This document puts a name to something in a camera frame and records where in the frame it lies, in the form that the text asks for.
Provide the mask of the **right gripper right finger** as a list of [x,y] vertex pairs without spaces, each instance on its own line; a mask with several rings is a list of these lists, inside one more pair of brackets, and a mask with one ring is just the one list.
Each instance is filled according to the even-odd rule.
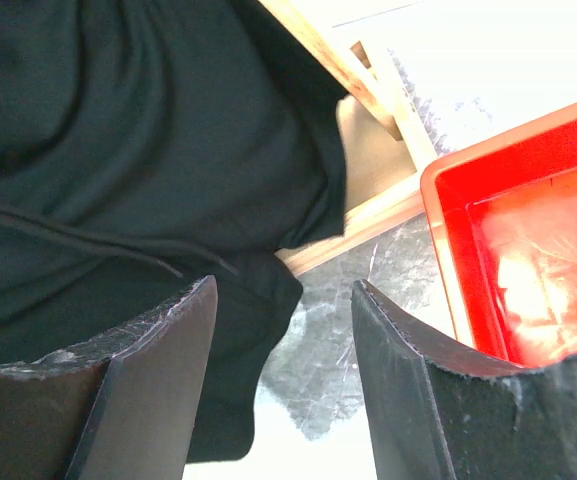
[[367,281],[354,343],[381,479],[577,479],[577,354],[503,361],[418,320]]

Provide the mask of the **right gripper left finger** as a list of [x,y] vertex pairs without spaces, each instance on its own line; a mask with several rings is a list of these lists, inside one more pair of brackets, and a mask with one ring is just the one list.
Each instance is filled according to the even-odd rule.
[[218,303],[213,277],[31,363],[0,365],[0,479],[179,479]]

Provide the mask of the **black shorts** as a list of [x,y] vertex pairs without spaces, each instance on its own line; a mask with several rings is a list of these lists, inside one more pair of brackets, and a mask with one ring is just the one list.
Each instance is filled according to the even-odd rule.
[[303,288],[342,233],[345,89],[256,1],[0,1],[0,364],[219,304],[188,459],[243,458]]

